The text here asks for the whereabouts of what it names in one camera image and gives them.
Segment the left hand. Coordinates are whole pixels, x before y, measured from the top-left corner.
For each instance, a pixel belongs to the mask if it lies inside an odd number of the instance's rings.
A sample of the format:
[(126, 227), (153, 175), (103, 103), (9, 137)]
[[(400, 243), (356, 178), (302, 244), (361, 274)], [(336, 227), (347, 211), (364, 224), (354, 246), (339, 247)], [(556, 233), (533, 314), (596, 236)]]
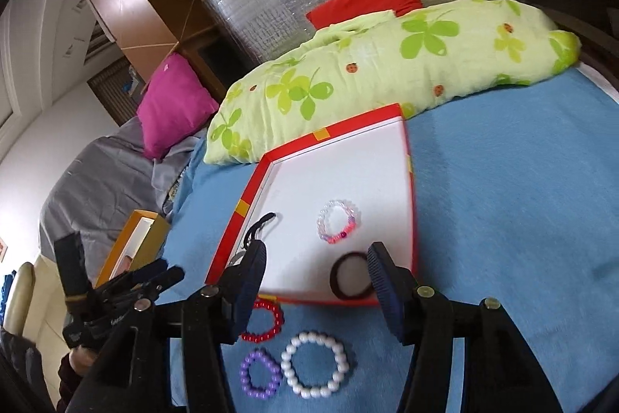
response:
[(72, 370), (84, 377), (96, 361), (97, 353), (89, 348), (78, 346), (70, 350), (68, 358)]

